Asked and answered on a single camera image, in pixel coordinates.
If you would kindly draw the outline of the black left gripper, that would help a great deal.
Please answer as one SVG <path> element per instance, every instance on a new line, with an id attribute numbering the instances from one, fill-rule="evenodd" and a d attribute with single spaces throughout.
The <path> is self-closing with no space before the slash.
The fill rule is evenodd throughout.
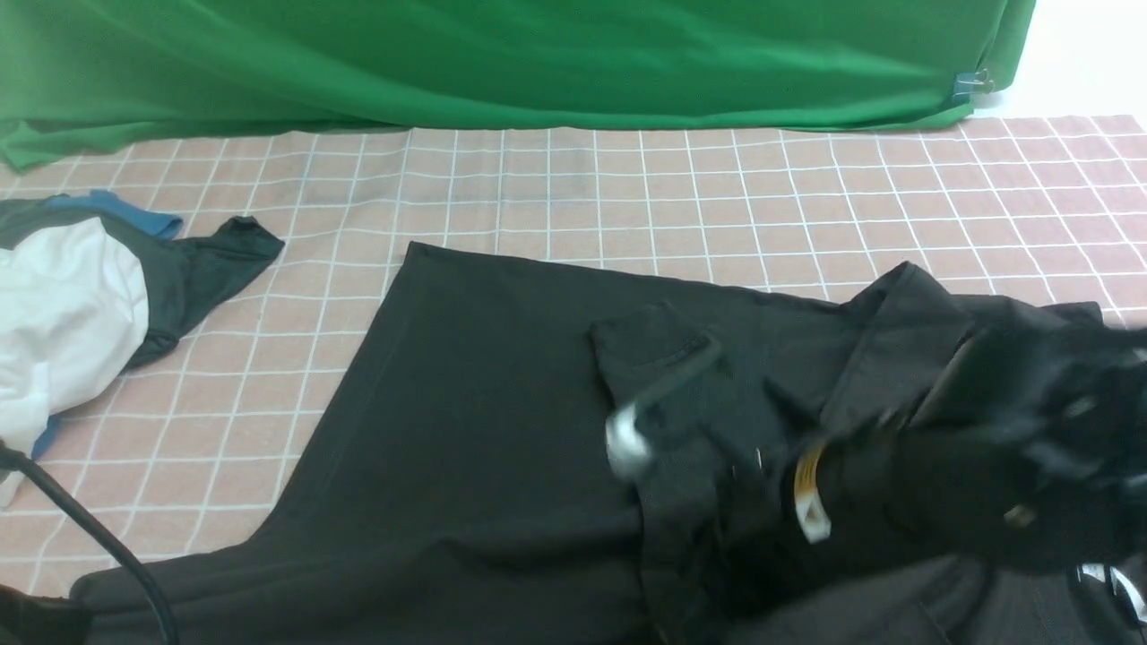
<path id="1" fill-rule="evenodd" d="M 1 585 L 1 644 L 85 644 L 89 629 L 91 611 L 79 603 Z"/>

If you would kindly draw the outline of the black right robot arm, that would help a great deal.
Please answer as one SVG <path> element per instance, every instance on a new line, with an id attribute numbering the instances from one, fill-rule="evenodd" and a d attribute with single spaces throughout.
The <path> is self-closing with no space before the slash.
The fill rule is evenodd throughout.
<path id="1" fill-rule="evenodd" d="M 717 340 L 616 407 L 656 600 L 759 614 L 942 555 L 1028 574 L 1144 551 L 1144 331 L 972 335 L 913 399 L 807 415 Z"/>

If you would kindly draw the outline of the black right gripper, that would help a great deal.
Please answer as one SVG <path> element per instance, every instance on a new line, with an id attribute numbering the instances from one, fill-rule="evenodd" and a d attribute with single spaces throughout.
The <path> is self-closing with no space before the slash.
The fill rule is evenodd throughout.
<path id="1" fill-rule="evenodd" d="M 642 477 L 642 591 L 656 628 L 729 628 L 785 600 L 768 564 L 807 413 L 762 364 L 728 362 L 729 401 Z M 660 364 L 642 367 L 642 387 Z"/>

